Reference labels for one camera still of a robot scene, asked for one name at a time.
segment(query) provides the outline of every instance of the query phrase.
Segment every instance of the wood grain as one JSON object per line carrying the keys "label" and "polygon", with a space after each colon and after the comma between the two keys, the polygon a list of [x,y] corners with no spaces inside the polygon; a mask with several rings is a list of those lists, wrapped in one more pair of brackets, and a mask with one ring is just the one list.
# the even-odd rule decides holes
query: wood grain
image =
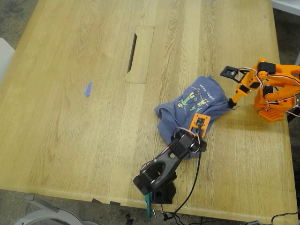
{"label": "wood grain", "polygon": [[146,83],[154,27],[137,26],[126,74],[128,83]]}
{"label": "wood grain", "polygon": [[[136,26],[154,27],[145,84],[126,82]],[[258,58],[279,62],[267,0],[40,0],[0,85],[0,188],[145,208],[132,180],[166,146],[154,107],[199,75],[232,97],[220,71]],[[180,212],[270,223],[296,211],[287,122],[260,118],[254,95],[208,130]],[[180,164],[165,210],[186,198],[195,169]]]}

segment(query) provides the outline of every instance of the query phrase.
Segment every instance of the blue tape piece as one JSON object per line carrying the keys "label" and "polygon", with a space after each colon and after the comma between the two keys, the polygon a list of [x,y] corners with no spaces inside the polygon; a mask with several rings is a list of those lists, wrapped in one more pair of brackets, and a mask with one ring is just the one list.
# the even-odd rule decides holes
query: blue tape piece
{"label": "blue tape piece", "polygon": [[92,82],[89,82],[89,83],[88,83],[88,86],[86,87],[85,93],[84,93],[84,95],[85,95],[86,97],[90,96],[90,88],[91,88],[91,87],[92,87]]}

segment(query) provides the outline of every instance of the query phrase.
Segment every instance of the graphic print on shirt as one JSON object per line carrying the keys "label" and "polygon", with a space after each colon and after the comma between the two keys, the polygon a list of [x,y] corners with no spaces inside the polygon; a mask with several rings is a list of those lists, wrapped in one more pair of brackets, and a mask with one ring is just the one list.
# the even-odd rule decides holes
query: graphic print on shirt
{"label": "graphic print on shirt", "polygon": [[186,98],[180,99],[178,104],[177,104],[177,106],[179,108],[184,109],[187,120],[188,120],[188,115],[187,115],[187,111],[186,111],[185,107],[188,104],[195,102],[195,104],[189,110],[190,111],[196,110],[196,113],[197,113],[202,109],[201,108],[202,105],[206,104],[208,106],[207,103],[209,102],[207,99],[202,98],[199,88],[195,88],[193,86],[190,86],[190,87],[195,89],[195,91],[192,91]]}

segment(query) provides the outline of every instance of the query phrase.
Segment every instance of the black bracket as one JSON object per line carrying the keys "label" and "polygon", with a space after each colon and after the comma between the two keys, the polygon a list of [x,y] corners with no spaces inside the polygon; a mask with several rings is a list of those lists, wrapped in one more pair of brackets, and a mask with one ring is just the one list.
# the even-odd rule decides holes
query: black bracket
{"label": "black bracket", "polygon": [[177,178],[175,170],[182,159],[190,152],[201,152],[203,147],[206,147],[205,144],[206,143],[203,142],[201,144],[203,146],[200,146],[195,136],[187,131],[180,130],[175,134],[175,137],[172,137],[168,149],[154,158],[140,171],[140,174],[134,178],[134,184],[143,195],[166,187]]}
{"label": "black bracket", "polygon": [[235,76],[241,72],[243,74],[243,76],[249,72],[249,70],[239,70],[237,68],[234,67],[230,67],[230,66],[226,66],[223,71],[221,72],[221,76],[224,76],[226,78],[230,78],[233,79],[236,83],[239,83],[240,81],[235,79]]}

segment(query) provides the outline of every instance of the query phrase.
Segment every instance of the blue t-shirt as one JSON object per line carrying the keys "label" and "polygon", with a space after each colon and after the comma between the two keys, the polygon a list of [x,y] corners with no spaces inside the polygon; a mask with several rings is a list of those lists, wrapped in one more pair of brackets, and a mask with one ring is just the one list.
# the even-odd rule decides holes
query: blue t-shirt
{"label": "blue t-shirt", "polygon": [[210,116],[210,126],[215,118],[229,110],[224,91],[211,76],[198,77],[184,90],[183,95],[154,109],[156,115],[161,118],[157,128],[167,144],[171,142],[176,128],[189,129],[195,113]]}

